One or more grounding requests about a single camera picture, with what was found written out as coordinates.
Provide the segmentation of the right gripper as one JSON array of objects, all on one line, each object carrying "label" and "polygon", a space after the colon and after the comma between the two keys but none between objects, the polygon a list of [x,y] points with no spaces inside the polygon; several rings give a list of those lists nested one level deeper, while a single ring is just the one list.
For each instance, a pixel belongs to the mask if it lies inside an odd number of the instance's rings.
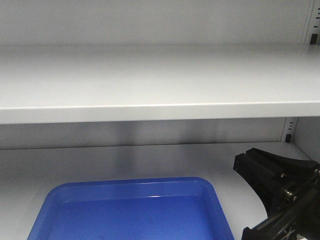
[{"label": "right gripper", "polygon": [[255,227],[244,228],[242,240],[320,238],[318,162],[252,148],[235,157],[233,170],[258,195],[268,216]]}]

